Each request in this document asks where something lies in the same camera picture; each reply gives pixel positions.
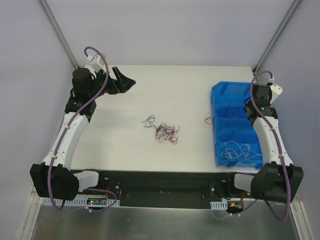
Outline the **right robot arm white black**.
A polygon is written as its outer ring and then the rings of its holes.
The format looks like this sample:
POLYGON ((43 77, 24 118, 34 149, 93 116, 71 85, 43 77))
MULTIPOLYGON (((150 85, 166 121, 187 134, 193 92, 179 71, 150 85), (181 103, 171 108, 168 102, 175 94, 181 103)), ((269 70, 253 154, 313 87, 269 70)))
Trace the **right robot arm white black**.
POLYGON ((225 184, 228 196, 234 198, 246 191, 257 200, 286 203, 294 199, 304 172, 289 157, 280 135, 277 111, 271 106, 282 91, 275 83, 254 83, 250 87, 250 100, 244 111, 257 134, 263 166, 255 175, 235 173, 233 180, 225 184))

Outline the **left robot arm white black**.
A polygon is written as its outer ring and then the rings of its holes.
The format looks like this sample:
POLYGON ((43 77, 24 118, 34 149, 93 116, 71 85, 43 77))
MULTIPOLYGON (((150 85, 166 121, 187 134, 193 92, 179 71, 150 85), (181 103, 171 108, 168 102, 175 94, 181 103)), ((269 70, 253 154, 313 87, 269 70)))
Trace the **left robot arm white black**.
POLYGON ((72 88, 64 110, 58 136, 40 164, 33 164, 30 176, 39 197, 72 201, 79 192, 89 188, 99 195, 106 183, 95 170, 71 172, 73 155, 84 130, 97 107, 96 99, 104 94, 126 93, 136 81, 125 76, 118 67, 112 71, 114 78, 104 70, 90 71, 81 67, 72 73, 72 88))

